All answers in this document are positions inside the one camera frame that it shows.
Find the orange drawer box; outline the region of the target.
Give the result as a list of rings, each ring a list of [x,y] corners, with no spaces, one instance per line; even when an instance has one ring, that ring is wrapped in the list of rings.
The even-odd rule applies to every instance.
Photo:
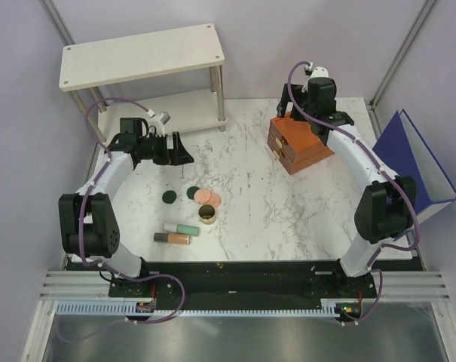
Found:
[[[290,118],[290,112],[287,112],[281,118]],[[308,122],[294,120],[290,130],[289,145],[283,146],[282,150],[292,162],[290,169],[287,170],[285,168],[289,175],[298,173],[300,170],[310,167],[334,154],[311,132],[311,126]]]

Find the gold round jar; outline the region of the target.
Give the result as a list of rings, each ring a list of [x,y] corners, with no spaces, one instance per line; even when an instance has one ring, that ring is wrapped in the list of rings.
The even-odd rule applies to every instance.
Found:
[[[198,210],[198,216],[202,223],[210,225],[216,221],[216,208],[212,205],[202,205]]]

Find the green tube white cap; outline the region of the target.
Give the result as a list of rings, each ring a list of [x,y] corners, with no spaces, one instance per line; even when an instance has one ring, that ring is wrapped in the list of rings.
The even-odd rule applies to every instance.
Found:
[[[200,234],[200,228],[192,225],[178,224],[178,223],[169,223],[166,222],[163,224],[163,229],[169,233],[176,233],[181,235],[189,235],[197,237]]]

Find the orange tube grey cap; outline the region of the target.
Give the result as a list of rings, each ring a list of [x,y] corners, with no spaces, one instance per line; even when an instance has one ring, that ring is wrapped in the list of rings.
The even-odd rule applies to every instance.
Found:
[[[191,236],[177,233],[156,232],[153,236],[154,242],[168,244],[190,244]]]

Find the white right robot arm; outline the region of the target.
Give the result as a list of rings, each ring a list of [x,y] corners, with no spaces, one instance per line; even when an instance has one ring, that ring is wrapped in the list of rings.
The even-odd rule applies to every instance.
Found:
[[[354,120],[336,108],[336,84],[327,76],[310,77],[306,84],[285,83],[277,106],[283,116],[291,104],[291,118],[306,121],[312,133],[338,155],[355,176],[361,198],[354,214],[357,230],[340,258],[342,270],[332,277],[333,291],[350,296],[361,277],[370,272],[379,253],[411,229],[416,220],[416,182],[400,176],[369,148]]]

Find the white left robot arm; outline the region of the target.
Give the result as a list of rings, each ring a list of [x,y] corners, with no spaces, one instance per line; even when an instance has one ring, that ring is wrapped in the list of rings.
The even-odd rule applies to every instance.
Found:
[[[168,138],[173,146],[168,146]],[[80,258],[85,268],[103,268],[126,280],[134,296],[145,296],[152,279],[142,272],[143,259],[121,243],[121,232],[112,206],[123,181],[142,161],[160,166],[194,162],[178,131],[170,136],[151,132],[144,118],[122,118],[120,132],[104,148],[103,163],[77,192],[58,202],[62,246]]]

